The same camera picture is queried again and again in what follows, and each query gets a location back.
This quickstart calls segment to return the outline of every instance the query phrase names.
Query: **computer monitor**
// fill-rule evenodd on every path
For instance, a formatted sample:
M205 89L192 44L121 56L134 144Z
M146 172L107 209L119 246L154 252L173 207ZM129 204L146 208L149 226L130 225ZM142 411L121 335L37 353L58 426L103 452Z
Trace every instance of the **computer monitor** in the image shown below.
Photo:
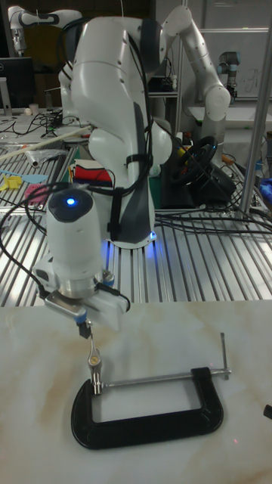
M1 57L0 77L7 78L11 107L28 107L33 102L36 84L31 57Z

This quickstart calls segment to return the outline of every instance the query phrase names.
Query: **blue object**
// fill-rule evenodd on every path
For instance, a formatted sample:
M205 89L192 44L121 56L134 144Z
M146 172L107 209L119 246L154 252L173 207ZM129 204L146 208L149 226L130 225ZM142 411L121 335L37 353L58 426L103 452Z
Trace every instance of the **blue object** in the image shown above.
M113 287L114 278L111 281L103 281L104 286Z
M261 167L262 167L262 161L261 160L258 160L255 164L255 171L257 170L261 170Z
M262 196L272 205L272 178L261 180L260 192Z
M42 183L48 179L48 175L21 175L20 173L9 172L6 169L0 169L0 173L4 173L5 175L15 175L20 176L23 182L26 183Z
M86 318L87 318L87 309L83 315L75 316L74 320L77 324L82 324L86 321Z
M68 198L68 199L66 200L66 203L67 203L67 205L69 205L69 206L73 206L73 205L76 205L76 200L75 200L74 198Z

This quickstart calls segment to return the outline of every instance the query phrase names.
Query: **desk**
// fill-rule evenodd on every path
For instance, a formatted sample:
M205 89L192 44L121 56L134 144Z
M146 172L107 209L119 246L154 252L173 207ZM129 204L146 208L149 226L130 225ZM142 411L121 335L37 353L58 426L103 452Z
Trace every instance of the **desk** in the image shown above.
M271 303L133 305L122 330L94 328L105 380L222 366L214 378L224 408L209 436L114 451L88 451L73 438L70 412L89 378L89 341L48 308L0 309L1 484L270 484ZM199 406L193 384L172 382L106 393L96 418L133 417Z

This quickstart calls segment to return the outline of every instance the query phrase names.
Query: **monitor stand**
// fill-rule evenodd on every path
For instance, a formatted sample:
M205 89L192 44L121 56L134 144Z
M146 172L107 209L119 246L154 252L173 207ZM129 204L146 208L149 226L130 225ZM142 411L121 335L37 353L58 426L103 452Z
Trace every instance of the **monitor stand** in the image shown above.
M7 78L0 77L0 92L5 116L12 116L11 101L8 94Z

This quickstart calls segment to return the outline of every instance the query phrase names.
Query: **white pipe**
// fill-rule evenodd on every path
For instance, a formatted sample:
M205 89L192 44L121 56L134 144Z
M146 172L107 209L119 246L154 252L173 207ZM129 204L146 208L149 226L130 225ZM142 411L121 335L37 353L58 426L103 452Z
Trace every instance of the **white pipe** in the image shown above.
M6 160L7 158L12 158L16 157L18 154L26 153L26 151L30 150L37 150L39 148L42 148L46 146L47 144L51 144L52 142L59 141L65 138L71 138L72 136L77 135L78 133L81 133L83 131L86 131L86 129L91 128L91 126L86 126L85 128L79 128L75 129L75 131L71 131L70 133L66 133L65 135L57 136L54 139L48 139L46 141L41 141L41 143L36 143L36 144L30 144L26 148L21 148L20 150L12 151L12 153L6 153L0 156L0 161Z

